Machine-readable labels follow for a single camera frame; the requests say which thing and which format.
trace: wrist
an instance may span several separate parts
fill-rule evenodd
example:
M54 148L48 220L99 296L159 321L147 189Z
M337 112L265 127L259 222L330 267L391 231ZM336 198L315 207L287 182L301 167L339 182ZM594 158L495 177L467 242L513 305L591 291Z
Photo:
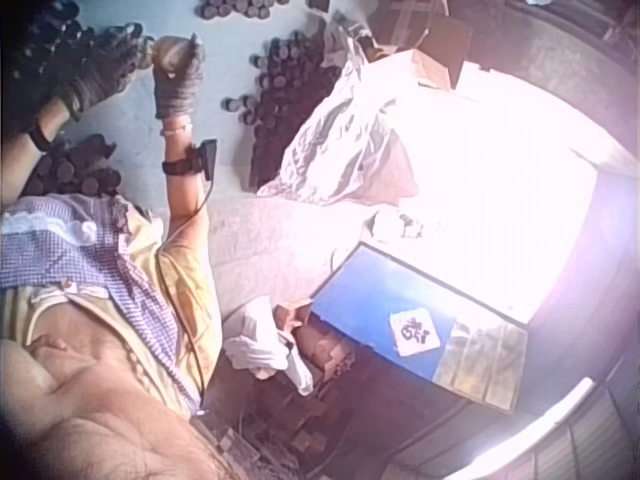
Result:
M71 114L69 109L59 97L54 97L38 114L38 124L45 138L53 141L60 127L64 125Z
M190 115L176 115L173 117L162 119L162 128L164 130L175 130L190 124L191 124Z

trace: blue work surface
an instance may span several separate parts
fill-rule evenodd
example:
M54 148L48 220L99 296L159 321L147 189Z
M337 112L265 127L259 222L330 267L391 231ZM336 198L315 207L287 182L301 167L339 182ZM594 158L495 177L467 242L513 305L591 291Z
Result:
M413 373L431 380L449 340L455 316L447 312L450 290L361 244L316 293L313 312L323 321ZM440 347L401 357L390 315L426 308Z

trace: paper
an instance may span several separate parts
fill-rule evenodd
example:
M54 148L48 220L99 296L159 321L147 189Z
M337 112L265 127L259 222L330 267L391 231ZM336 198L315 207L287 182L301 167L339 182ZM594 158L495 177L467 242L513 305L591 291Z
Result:
M401 357L440 347L440 338L426 308L394 313L390 317L396 350Z

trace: checkered cloth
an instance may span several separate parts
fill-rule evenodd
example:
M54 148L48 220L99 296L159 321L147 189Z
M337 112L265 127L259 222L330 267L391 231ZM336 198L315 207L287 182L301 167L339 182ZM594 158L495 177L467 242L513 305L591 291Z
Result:
M93 245L79 247L48 230L3 234L0 289L45 286L65 280L107 289L195 413L200 395L176 367L179 332L175 313L147 276L129 260L127 208L112 197L23 197L5 214L40 212L65 223L91 221L97 226L97 239Z

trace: hand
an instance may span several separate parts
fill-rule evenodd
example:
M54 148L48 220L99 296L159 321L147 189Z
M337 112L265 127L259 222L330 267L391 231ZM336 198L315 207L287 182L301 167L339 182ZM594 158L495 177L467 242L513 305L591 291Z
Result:
M165 72L154 63L156 118L165 120L193 111L193 101L204 78L204 46L195 34L190 40L189 55L187 62L181 62L180 70L172 73Z
M133 79L138 62L138 42L124 28L110 29L98 37L80 73L60 91L71 116L124 91Z

